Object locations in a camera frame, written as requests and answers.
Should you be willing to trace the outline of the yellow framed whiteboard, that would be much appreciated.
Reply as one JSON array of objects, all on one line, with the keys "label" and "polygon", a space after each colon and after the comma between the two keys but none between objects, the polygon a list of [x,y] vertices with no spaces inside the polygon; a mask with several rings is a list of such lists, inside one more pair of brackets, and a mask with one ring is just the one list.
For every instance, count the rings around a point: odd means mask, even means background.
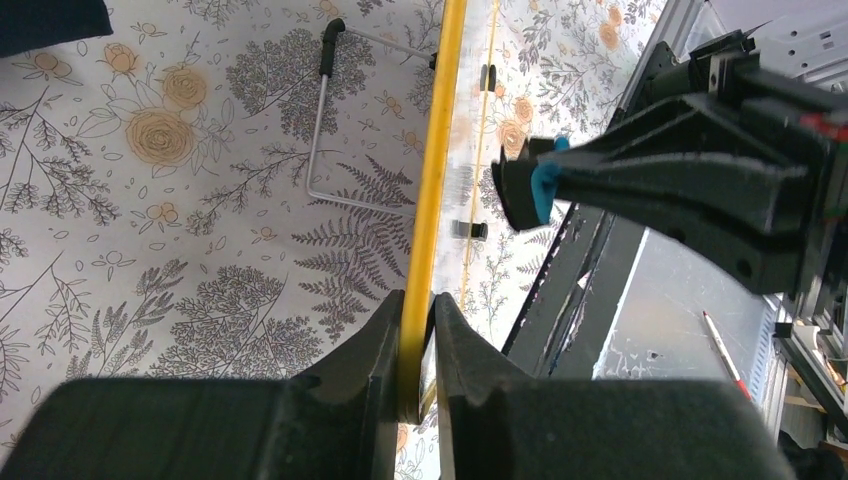
[{"label": "yellow framed whiteboard", "polygon": [[567,205],[549,225],[507,223],[490,165],[531,137],[601,134],[657,27],[662,1],[449,1],[433,82],[398,350],[400,415],[416,422],[435,387],[427,317],[453,296],[502,346]]}]

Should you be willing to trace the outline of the blue black whiteboard eraser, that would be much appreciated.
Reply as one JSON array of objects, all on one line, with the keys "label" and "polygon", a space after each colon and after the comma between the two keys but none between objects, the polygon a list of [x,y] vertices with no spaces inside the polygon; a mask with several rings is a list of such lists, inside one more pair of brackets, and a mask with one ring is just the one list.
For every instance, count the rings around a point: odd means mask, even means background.
[{"label": "blue black whiteboard eraser", "polygon": [[550,223],[562,168],[552,162],[539,162],[539,156],[570,148],[565,136],[531,137],[522,141],[517,153],[507,145],[491,164],[493,184],[510,227],[527,231]]}]

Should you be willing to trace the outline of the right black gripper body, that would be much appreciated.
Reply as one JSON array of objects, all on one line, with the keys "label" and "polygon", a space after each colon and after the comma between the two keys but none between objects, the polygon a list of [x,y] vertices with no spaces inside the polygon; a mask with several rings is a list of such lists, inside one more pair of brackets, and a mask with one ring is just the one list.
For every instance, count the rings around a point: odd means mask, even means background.
[{"label": "right black gripper body", "polygon": [[847,97],[767,66],[740,31],[692,51],[697,153],[719,168],[719,265],[755,293],[847,284]]}]

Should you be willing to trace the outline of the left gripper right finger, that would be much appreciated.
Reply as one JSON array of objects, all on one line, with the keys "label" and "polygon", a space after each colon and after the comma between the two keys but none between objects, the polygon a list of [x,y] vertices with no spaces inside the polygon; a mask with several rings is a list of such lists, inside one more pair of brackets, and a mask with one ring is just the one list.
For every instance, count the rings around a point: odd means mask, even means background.
[{"label": "left gripper right finger", "polygon": [[434,299],[445,479],[790,479],[758,411],[701,380],[537,379]]}]

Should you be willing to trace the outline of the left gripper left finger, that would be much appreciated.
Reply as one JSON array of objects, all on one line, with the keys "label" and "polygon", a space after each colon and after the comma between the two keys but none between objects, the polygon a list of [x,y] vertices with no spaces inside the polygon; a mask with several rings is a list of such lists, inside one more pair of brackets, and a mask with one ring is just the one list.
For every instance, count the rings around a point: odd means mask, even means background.
[{"label": "left gripper left finger", "polygon": [[287,380],[81,379],[36,410],[5,479],[390,479],[391,292],[343,344]]}]

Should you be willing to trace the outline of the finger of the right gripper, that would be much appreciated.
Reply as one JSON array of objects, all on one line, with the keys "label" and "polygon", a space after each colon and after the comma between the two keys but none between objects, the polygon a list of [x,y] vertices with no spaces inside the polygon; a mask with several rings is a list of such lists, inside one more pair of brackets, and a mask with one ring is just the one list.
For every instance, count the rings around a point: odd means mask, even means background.
[{"label": "finger of the right gripper", "polygon": [[603,135],[539,156],[559,166],[817,166],[829,139],[815,124],[829,113],[826,92],[748,92],[733,99],[693,93],[662,100]]},{"label": "finger of the right gripper", "polygon": [[768,165],[571,165],[557,195],[649,227],[754,294],[795,293],[811,273],[804,168]]}]

